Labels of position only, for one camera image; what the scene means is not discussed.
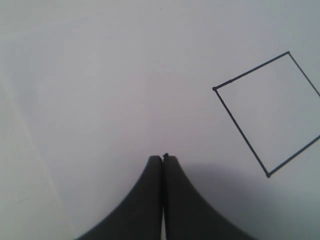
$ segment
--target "square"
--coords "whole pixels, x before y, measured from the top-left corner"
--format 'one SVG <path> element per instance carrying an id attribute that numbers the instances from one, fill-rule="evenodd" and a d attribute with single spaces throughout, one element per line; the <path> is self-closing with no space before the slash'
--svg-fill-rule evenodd
<path id="1" fill-rule="evenodd" d="M 289 51 L 212 88 L 270 178 L 320 139 L 320 94 Z"/>

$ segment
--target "black curved shape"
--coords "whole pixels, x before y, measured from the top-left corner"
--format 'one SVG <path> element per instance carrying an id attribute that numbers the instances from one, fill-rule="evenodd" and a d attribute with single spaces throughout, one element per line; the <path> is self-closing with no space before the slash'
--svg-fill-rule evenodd
<path id="1" fill-rule="evenodd" d="M 160 240 L 162 159 L 151 156 L 122 203 L 79 240 Z"/>
<path id="2" fill-rule="evenodd" d="M 164 155 L 162 172 L 167 240 L 253 239 L 201 197 L 175 156 Z"/>

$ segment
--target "black square outline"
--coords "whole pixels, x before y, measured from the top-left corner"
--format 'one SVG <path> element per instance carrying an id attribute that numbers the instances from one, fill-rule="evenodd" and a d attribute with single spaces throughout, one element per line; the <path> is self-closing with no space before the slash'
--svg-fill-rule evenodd
<path id="1" fill-rule="evenodd" d="M 253 155 L 255 156 L 256 160 L 258 161 L 258 163 L 260 164 L 261 168 L 263 169 L 265 175 L 267 178 L 270 178 L 272 174 L 274 174 L 276 171 L 278 171 L 279 169 L 281 169 L 283 166 L 285 166 L 287 163 L 289 163 L 292 159 L 294 159 L 296 156 L 298 156 L 299 154 L 301 154 L 304 150 L 306 150 L 307 148 L 309 148 L 312 144 L 314 144 L 317 140 L 320 139 L 320 134 L 313 139 L 311 142 L 309 142 L 307 145 L 305 145 L 303 148 L 301 148 L 299 151 L 297 151 L 295 154 L 293 154 L 291 157 L 289 157 L 287 160 L 285 160 L 283 163 L 281 163 L 279 166 L 277 166 L 276 168 L 274 168 L 272 171 L 268 172 L 268 170 L 266 169 L 266 167 L 264 166 L 264 164 L 262 163 L 262 161 L 260 160 L 260 158 L 258 157 L 257 153 L 255 152 L 255 150 L 253 149 L 253 147 L 251 146 L 249 140 L 247 139 L 247 137 L 245 136 L 244 132 L 241 130 L 240 126 L 238 125 L 237 121 L 235 120 L 234 116 L 232 115 L 232 113 L 230 112 L 230 110 L 228 109 L 227 105 L 225 104 L 224 100 L 222 99 L 222 97 L 220 96 L 220 94 L 218 93 L 218 89 L 222 88 L 225 85 L 228 85 L 232 82 L 234 82 L 235 80 L 238 80 L 242 77 L 244 77 L 245 75 L 248 75 L 262 67 L 264 67 L 265 65 L 268 65 L 272 62 L 274 62 L 275 60 L 278 60 L 286 55 L 289 55 L 290 58 L 293 60 L 293 62 L 295 63 L 295 65 L 298 67 L 298 69 L 301 71 L 301 73 L 304 75 L 304 77 L 306 78 L 306 80 L 309 82 L 309 84 L 311 85 L 311 87 L 313 88 L 313 90 L 317 93 L 317 95 L 320 97 L 320 93 L 319 91 L 316 89 L 316 87 L 313 85 L 313 83 L 310 81 L 310 79 L 307 77 L 307 75 L 305 74 L 305 72 L 301 69 L 301 67 L 298 65 L 297 61 L 294 59 L 294 57 L 291 55 L 290 51 L 286 51 L 282 54 L 280 54 L 279 56 L 276 56 L 275 58 L 266 61 L 265 63 L 256 66 L 255 68 L 231 79 L 228 80 L 218 86 L 214 86 L 212 88 L 212 90 L 216 93 L 216 95 L 218 96 L 218 98 L 220 99 L 222 105 L 224 106 L 225 110 L 227 111 L 227 113 L 229 114 L 230 118 L 232 119 L 233 123 L 235 124 L 236 128 L 239 130 L 240 134 L 242 135 L 244 141 L 246 142 L 246 144 L 248 145 L 248 147 L 250 148 L 251 152 L 253 153 Z"/>

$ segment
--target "black object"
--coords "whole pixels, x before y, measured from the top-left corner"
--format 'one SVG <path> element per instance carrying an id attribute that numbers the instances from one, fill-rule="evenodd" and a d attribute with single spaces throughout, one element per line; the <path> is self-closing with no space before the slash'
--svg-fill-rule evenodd
<path id="1" fill-rule="evenodd" d="M 237 123 L 236 119 L 234 118 L 234 116 L 232 115 L 231 111 L 229 110 L 229 108 L 227 107 L 227 105 L 225 104 L 224 100 L 222 99 L 222 97 L 220 96 L 220 94 L 218 93 L 218 89 L 222 88 L 225 85 L 231 84 L 234 81 L 286 56 L 289 55 L 290 58 L 292 59 L 292 61 L 294 62 L 294 64 L 297 66 L 297 68 L 301 71 L 301 73 L 303 74 L 303 76 L 305 77 L 305 79 L 308 81 L 308 83 L 310 84 L 310 86 L 313 88 L 313 90 L 315 91 L 315 93 L 320 97 L 320 93 L 319 91 L 316 89 L 316 87 L 313 85 L 313 83 L 310 81 L 310 79 L 308 78 L 308 76 L 305 74 L 305 72 L 301 69 L 301 67 L 299 66 L 299 64 L 297 63 L 297 61 L 294 59 L 294 57 L 291 55 L 290 51 L 286 51 L 282 54 L 280 54 L 279 56 L 276 56 L 275 58 L 266 61 L 265 63 L 256 66 L 255 68 L 231 79 L 228 80 L 224 83 L 221 83 L 218 86 L 214 86 L 212 88 L 212 90 L 216 93 L 216 95 L 218 96 L 218 98 L 220 99 L 222 105 L 224 106 L 225 110 L 227 111 L 227 113 L 229 114 L 230 118 L 232 119 L 234 125 L 236 126 L 236 128 L 239 130 L 240 134 L 242 135 L 244 141 L 246 142 L 246 144 L 248 145 L 248 147 L 250 148 L 251 152 L 253 153 L 253 155 L 255 156 L 256 160 L 258 161 L 258 163 L 260 164 L 262 170 L 264 171 L 265 175 L 267 178 L 270 178 L 272 174 L 274 174 L 276 171 L 278 171 L 279 169 L 281 169 L 283 166 L 285 166 L 287 163 L 289 163 L 292 159 L 294 159 L 296 156 L 298 156 L 299 154 L 301 154 L 304 150 L 306 150 L 307 148 L 309 148 L 312 144 L 314 144 L 316 141 L 318 141 L 320 139 L 320 134 L 313 139 L 312 141 L 310 141 L 307 145 L 305 145 L 304 147 L 302 147 L 300 150 L 298 150 L 295 154 L 293 154 L 291 157 L 289 157 L 287 160 L 285 160 L 283 163 L 281 163 L 279 166 L 277 166 L 276 168 L 274 168 L 272 171 L 268 171 L 266 169 L 266 167 L 264 166 L 264 164 L 262 163 L 262 161 L 260 160 L 259 156 L 257 155 L 256 151 L 254 150 L 254 148 L 251 146 L 249 140 L 247 139 L 246 135 L 244 134 L 244 132 L 241 130 L 239 124 Z"/>
<path id="2" fill-rule="evenodd" d="M 251 240 L 216 212 L 188 180 L 178 159 L 163 156 L 164 219 L 167 240 Z"/>
<path id="3" fill-rule="evenodd" d="M 79 240 L 160 240 L 162 159 L 151 156 L 122 203 Z"/>

